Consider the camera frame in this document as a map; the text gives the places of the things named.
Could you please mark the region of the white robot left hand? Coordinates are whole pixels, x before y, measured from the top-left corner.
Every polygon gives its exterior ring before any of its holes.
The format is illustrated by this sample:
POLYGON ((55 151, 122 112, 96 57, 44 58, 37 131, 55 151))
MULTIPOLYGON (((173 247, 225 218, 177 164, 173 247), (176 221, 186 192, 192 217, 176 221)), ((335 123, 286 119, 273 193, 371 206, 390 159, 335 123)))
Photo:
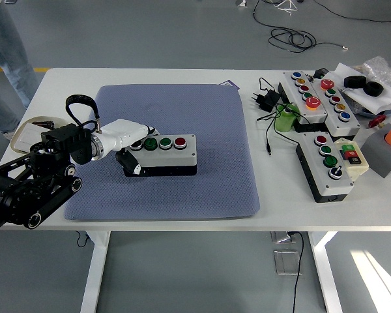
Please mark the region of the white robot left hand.
POLYGON ((111 151, 120 151, 133 143, 146 138, 149 134, 158 134, 154 127, 142 125, 137 122, 118 119, 103 126, 100 132, 93 133, 92 160, 100 160, 111 151))

